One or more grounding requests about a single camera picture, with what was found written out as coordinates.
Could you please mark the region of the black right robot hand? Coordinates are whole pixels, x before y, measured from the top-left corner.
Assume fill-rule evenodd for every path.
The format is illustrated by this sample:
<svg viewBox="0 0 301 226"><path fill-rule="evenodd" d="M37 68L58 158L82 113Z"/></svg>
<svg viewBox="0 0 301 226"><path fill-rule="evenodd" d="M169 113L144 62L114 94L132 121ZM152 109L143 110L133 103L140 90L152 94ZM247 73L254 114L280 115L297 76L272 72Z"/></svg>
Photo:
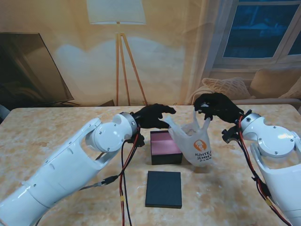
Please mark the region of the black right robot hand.
<svg viewBox="0 0 301 226"><path fill-rule="evenodd" d="M205 120L210 118L211 121L213 116L217 116L224 122L235 123L244 115L244 111L222 93L200 95L194 102L194 109L203 113Z"/></svg>

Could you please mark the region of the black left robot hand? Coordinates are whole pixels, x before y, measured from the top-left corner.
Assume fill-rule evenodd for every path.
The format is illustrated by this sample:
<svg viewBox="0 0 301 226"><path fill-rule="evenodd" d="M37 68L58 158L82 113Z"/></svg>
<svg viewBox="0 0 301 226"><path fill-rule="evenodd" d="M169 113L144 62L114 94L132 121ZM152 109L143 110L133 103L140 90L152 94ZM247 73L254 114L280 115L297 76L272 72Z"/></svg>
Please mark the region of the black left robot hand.
<svg viewBox="0 0 301 226"><path fill-rule="evenodd" d="M167 105L153 104L130 114L142 129L168 129L169 124L161 120L163 119L163 113L175 114L176 110Z"/></svg>

